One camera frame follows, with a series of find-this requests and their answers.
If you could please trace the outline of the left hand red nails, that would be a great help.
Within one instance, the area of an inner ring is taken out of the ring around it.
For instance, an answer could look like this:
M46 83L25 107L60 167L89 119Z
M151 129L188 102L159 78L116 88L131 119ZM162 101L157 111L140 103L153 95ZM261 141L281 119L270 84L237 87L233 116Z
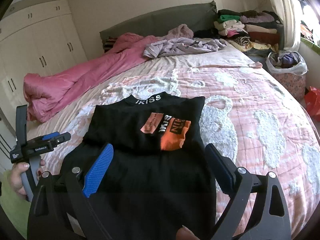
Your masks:
M10 187L23 200L27 199L27 193L24 189L21 175L28 170L29 166L26 162L15 163L8 176Z

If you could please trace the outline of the right hand thumb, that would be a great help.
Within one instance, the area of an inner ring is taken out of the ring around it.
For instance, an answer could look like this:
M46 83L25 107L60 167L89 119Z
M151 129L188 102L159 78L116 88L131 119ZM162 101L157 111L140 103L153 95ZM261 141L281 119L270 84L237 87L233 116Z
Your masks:
M182 226L176 233L176 240L200 240L187 227Z

